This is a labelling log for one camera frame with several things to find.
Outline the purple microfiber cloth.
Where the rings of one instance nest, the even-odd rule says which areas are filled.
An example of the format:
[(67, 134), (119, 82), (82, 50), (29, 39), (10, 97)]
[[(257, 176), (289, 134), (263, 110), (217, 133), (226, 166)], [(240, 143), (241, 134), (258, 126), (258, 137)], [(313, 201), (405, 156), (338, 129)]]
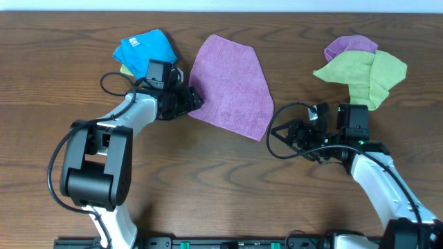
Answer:
[(256, 141), (262, 139), (274, 103), (253, 47), (209, 36), (196, 56), (189, 85), (204, 100), (190, 117)]

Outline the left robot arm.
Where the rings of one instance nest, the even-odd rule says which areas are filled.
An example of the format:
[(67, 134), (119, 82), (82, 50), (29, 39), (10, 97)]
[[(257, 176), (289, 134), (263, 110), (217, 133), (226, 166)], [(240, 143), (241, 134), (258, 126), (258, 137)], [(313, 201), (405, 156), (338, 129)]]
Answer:
[(60, 191), (92, 218), (101, 248), (132, 248), (136, 242), (138, 228), (125, 203), (135, 137), (155, 120), (173, 120), (202, 104), (193, 86), (134, 87), (107, 115), (71, 125), (64, 140)]

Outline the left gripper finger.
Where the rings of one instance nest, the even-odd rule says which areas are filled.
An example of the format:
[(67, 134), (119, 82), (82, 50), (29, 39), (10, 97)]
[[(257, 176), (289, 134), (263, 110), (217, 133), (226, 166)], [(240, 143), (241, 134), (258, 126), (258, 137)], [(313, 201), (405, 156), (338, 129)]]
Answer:
[(197, 89), (194, 86), (189, 87), (190, 94), (190, 110), (195, 111), (201, 108), (204, 100), (199, 96)]
[(189, 111), (165, 111), (161, 114), (162, 121), (171, 121), (175, 120), (185, 114), (188, 114)]

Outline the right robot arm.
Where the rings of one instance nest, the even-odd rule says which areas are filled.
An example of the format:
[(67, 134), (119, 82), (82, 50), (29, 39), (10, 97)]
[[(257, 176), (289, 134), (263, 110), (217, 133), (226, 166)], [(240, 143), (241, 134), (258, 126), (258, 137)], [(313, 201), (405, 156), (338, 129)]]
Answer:
[(357, 232), (333, 232), (317, 248), (441, 248), (442, 221), (413, 194), (395, 168), (390, 152), (369, 139), (368, 119), (337, 122), (337, 133), (325, 123), (291, 120), (270, 126), (266, 135), (294, 150), (295, 157), (325, 164), (335, 158), (368, 196), (384, 228), (378, 243)]

